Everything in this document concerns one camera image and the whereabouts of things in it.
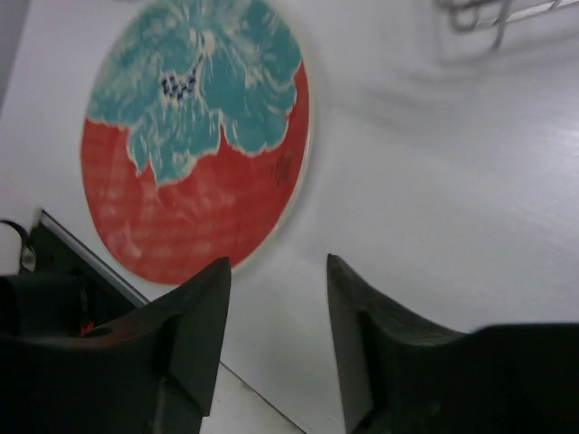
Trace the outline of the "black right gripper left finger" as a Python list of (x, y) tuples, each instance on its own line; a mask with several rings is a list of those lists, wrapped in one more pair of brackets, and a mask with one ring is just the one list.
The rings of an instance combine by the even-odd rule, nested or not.
[(162, 297), (90, 331), (90, 409), (99, 417), (206, 417), (231, 291), (220, 258)]

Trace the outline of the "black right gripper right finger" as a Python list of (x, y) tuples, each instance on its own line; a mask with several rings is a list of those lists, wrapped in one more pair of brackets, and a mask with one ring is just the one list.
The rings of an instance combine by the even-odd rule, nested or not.
[(402, 306), (335, 254), (327, 303), (347, 431), (474, 431), (463, 333)]

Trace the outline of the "red teal flower plate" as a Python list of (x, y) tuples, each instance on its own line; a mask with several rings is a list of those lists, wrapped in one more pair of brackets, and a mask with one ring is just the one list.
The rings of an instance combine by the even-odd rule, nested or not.
[(313, 104), (295, 31), (272, 1), (155, 1), (112, 45), (90, 93), (81, 176), (117, 263), (178, 285), (239, 268), (287, 217)]

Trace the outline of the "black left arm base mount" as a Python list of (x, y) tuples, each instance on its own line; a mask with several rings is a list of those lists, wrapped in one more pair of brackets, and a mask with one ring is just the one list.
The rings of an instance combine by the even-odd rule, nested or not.
[(20, 238), (18, 271), (1, 277), (1, 333), (25, 338), (84, 337), (147, 301), (47, 214)]

